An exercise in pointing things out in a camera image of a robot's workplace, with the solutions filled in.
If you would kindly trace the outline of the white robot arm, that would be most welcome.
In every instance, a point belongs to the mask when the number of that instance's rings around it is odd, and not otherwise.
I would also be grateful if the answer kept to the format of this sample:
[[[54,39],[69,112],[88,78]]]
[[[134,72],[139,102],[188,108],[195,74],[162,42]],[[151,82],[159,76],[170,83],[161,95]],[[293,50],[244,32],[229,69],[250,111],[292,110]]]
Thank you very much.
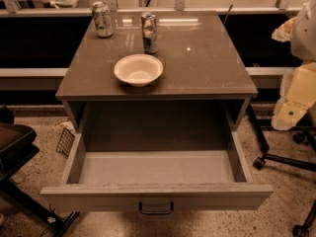
[[[306,2],[299,13],[272,34],[273,40],[290,41],[291,54],[302,60],[282,76],[272,127],[289,130],[316,103],[316,0]]]

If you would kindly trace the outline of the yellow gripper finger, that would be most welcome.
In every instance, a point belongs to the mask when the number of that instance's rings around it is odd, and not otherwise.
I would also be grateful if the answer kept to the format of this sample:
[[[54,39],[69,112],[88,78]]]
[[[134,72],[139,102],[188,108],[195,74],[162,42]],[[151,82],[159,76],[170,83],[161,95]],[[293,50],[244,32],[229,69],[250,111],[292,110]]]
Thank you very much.
[[[316,103],[316,63],[304,62],[295,70],[287,69],[282,76],[279,94],[272,127],[290,130]]]
[[[295,18],[290,18],[272,33],[272,39],[280,42],[290,41]]]

